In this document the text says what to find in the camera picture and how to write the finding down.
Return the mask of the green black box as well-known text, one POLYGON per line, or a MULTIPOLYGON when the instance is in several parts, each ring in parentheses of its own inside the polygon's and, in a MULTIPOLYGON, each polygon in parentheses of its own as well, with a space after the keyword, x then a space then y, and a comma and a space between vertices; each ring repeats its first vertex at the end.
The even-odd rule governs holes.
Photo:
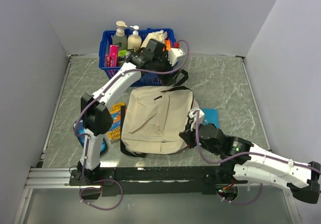
POLYGON ((134 52, 133 49, 129 49, 129 50, 120 50, 118 52, 118 56, 117 56, 117 61, 116 64, 118 67, 121 67, 124 62, 126 62, 126 59, 134 52))

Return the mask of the blue paperback book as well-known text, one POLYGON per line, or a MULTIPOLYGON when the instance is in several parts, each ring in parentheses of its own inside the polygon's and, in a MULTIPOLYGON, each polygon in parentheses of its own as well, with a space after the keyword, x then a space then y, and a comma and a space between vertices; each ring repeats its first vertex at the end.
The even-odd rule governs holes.
POLYGON ((204 118, 203 118, 203 125, 206 124, 214 124, 216 128, 219 128, 219 113, 217 109, 213 108, 202 108, 201 109, 204 113, 204 118))

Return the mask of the beige drawstring cloth pouch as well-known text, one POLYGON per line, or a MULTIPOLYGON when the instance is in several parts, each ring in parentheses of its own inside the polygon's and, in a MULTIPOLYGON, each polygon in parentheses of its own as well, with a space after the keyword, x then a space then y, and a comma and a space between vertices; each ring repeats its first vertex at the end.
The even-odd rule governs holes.
POLYGON ((146 36, 146 38, 144 39, 144 41, 141 44, 141 48, 145 48, 147 46, 149 40, 151 40, 151 39, 165 43, 165 40, 167 37, 168 37, 168 34, 164 30, 148 33, 148 35, 146 36))

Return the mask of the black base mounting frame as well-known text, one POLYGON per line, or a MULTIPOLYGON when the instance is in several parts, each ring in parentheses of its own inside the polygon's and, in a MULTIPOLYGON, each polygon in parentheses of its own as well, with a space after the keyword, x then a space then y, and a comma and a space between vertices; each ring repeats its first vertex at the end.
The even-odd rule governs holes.
POLYGON ((100 168, 93 180, 84 181, 79 170, 70 173, 70 186, 93 186, 102 188, 102 196, 121 194, 174 194, 201 193, 216 194, 217 187, 237 181, 232 174, 219 166, 178 166, 178 167, 105 167, 100 168))

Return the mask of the blue dinosaur pencil case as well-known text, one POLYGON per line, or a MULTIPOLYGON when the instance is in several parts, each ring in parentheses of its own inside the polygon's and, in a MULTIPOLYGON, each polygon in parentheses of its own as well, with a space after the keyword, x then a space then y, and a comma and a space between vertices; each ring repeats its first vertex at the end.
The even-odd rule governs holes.
MULTIPOLYGON (((77 123, 75 122, 73 125, 73 130, 76 129, 76 137, 78 139, 78 142, 80 143, 81 147, 84 148, 84 144, 85 144, 85 129, 83 127, 83 121, 81 120, 79 122, 78 125, 76 125, 77 123)), ((102 140, 102 144, 101 144, 101 149, 100 149, 100 156, 102 156, 103 154, 105 154, 108 151, 108 145, 106 142, 106 139, 103 138, 102 140)))

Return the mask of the beige canvas backpack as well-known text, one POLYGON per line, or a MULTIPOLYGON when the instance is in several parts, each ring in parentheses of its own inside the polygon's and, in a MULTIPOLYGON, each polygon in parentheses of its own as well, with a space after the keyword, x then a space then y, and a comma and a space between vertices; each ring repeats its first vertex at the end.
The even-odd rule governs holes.
POLYGON ((190 110, 198 107, 186 86, 143 86, 134 89, 123 117, 120 150, 132 157, 174 154, 186 148, 190 110))

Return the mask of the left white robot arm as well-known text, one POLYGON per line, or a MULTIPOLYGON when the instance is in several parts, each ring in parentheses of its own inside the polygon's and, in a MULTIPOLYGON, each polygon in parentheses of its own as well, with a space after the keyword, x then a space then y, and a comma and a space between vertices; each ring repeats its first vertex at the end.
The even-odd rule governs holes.
POLYGON ((176 63, 185 55, 187 52, 180 48, 168 50, 164 43, 151 39, 145 47, 127 56, 121 69, 104 86, 81 97, 78 122, 84 127, 84 147, 77 168, 86 184, 92 185, 99 180, 101 145, 113 124, 111 107, 146 73, 157 75, 163 82, 178 73, 181 67, 176 63))

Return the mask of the cream pump lotion bottle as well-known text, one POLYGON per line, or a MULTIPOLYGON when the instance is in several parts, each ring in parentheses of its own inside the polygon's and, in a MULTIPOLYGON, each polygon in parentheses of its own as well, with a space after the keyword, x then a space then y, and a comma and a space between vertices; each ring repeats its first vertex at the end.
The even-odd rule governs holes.
POLYGON ((142 44, 141 36, 139 35, 139 26, 130 26, 133 28, 132 34, 127 38, 127 50, 134 50, 137 51, 142 44))

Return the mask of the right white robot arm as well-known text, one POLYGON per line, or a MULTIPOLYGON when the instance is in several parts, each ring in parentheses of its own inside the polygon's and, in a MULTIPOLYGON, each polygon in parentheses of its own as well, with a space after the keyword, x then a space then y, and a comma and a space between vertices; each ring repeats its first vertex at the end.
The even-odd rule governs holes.
POLYGON ((320 163, 301 163, 267 151, 257 144, 226 135, 214 124, 199 125, 198 129, 189 126, 179 134, 189 148, 219 156, 219 161, 206 162, 219 164, 219 177, 225 183, 234 179, 253 181, 285 190, 295 199, 318 203, 320 196, 320 163))

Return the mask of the yellow treehouse children's book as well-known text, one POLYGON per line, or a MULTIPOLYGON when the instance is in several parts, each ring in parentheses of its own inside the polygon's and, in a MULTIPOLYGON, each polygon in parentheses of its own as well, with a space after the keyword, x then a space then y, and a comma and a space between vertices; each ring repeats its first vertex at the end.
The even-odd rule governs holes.
POLYGON ((107 137, 111 143, 114 143, 120 139, 121 136, 121 108, 126 107, 125 102, 119 102, 112 106, 110 109, 110 115, 113 119, 113 124, 107 132, 107 137))

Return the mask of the orange snack packet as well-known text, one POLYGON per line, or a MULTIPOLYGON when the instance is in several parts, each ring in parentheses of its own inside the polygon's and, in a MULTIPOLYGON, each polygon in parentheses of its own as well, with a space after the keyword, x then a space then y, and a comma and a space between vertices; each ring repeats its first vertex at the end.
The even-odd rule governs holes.
POLYGON ((166 46, 166 50, 169 51, 171 49, 171 41, 166 39, 165 40, 165 46, 166 46))

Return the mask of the green pump bottle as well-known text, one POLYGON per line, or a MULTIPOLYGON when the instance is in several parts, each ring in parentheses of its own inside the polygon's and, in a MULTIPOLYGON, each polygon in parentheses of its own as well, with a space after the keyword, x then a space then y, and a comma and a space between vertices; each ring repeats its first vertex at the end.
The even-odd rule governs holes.
POLYGON ((118 47, 119 51, 127 49, 127 36, 125 35, 125 28, 127 25, 124 21, 116 22, 116 33, 112 37, 112 44, 118 47))

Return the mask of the pink box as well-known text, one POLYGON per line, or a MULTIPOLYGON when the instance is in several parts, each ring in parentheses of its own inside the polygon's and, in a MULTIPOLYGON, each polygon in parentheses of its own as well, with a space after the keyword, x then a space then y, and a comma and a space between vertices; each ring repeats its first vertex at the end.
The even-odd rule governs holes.
POLYGON ((117 56, 118 56, 118 46, 110 45, 109 53, 105 57, 106 67, 116 67, 117 56))

